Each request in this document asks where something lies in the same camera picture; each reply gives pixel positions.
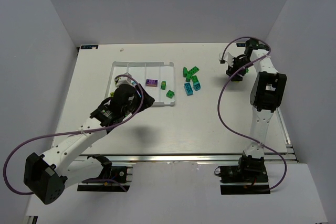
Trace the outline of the green lego piece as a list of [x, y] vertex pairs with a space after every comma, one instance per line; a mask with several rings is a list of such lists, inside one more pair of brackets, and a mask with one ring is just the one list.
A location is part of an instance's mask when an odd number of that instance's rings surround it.
[[165, 81], [162, 81], [162, 82], [161, 82], [161, 89], [162, 89], [162, 90], [165, 90], [165, 89], [166, 89], [166, 82], [165, 82]]

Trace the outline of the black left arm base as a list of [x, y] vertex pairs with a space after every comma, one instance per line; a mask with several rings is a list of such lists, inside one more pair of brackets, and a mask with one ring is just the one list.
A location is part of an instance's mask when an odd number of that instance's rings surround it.
[[79, 183], [77, 191], [108, 193], [128, 192], [133, 174], [131, 166], [114, 164], [107, 157], [100, 154], [89, 155], [87, 160], [98, 161], [102, 165], [102, 170], [98, 177], [89, 178]]

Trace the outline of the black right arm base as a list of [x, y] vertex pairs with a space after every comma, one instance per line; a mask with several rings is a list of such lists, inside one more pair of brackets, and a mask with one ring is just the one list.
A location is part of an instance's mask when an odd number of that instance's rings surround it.
[[220, 178], [222, 195], [270, 194], [265, 160], [242, 155], [238, 165], [219, 166], [214, 175]]

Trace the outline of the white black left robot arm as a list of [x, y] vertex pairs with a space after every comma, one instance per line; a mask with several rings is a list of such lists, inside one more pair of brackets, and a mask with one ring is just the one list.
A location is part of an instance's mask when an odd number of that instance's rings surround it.
[[101, 154], [89, 155], [85, 161], [76, 158], [97, 140], [108, 135], [114, 125], [136, 112], [153, 105], [151, 97], [140, 84], [121, 84], [112, 97], [104, 99], [79, 128], [55, 147], [26, 159], [24, 184], [45, 205], [51, 204], [63, 191], [86, 179], [102, 182], [109, 179], [112, 163]]

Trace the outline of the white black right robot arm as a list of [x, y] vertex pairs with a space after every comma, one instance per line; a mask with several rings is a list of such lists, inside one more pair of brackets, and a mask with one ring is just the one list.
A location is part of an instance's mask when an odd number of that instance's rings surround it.
[[264, 144], [271, 118], [280, 107], [287, 76], [274, 67], [270, 47], [257, 38], [248, 38], [244, 53], [234, 57], [224, 52], [222, 62], [228, 64], [226, 74], [232, 82], [241, 82], [249, 67], [254, 67], [256, 79], [250, 93], [252, 122], [249, 137], [253, 142], [243, 151], [237, 173], [244, 179], [256, 179], [264, 172]]

